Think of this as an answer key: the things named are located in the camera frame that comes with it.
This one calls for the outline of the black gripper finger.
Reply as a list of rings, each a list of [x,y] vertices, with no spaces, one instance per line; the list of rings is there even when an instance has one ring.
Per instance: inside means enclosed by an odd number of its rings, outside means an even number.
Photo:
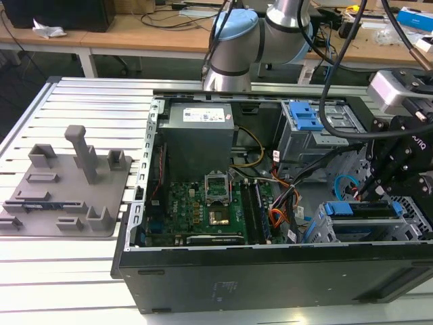
[[[372,133],[375,132],[383,132],[386,130],[386,120],[384,118],[374,118],[373,122],[371,124],[371,129],[370,131]],[[375,160],[375,140],[374,139],[370,139],[367,142],[367,147],[366,147],[366,153],[365,153],[365,157],[367,159],[367,172],[366,172],[366,176],[365,176],[365,180],[363,181],[363,184],[360,185],[358,187],[358,192],[357,192],[357,200],[364,200],[365,199],[365,193],[368,190],[368,187],[370,186],[370,183],[372,182],[372,173],[373,173],[373,169],[372,169],[372,162]]]
[[[376,197],[383,197],[385,193],[391,191],[397,180],[393,156],[395,144],[396,142],[393,139],[377,139],[373,141],[373,193]]]

